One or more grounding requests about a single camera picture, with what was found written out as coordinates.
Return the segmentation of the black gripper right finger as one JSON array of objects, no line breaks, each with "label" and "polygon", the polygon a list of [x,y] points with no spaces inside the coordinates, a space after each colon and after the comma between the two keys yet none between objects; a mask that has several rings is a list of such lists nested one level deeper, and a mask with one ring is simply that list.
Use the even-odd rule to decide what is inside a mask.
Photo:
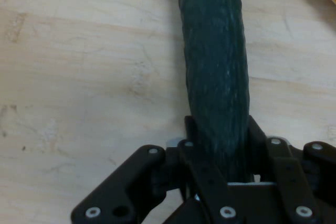
[{"label": "black gripper right finger", "polygon": [[247,162],[262,182],[273,182],[286,223],[335,223],[335,147],[309,142],[299,150],[267,137],[248,119]]}]

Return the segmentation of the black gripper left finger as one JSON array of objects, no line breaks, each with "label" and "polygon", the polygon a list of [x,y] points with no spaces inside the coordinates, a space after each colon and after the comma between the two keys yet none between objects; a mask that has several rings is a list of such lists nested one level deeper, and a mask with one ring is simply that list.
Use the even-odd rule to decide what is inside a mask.
[{"label": "black gripper left finger", "polygon": [[236,223],[227,182],[196,142],[197,127],[185,118],[187,138],[176,147],[145,145],[81,201],[72,223],[142,223],[170,190],[182,204],[167,223]]}]

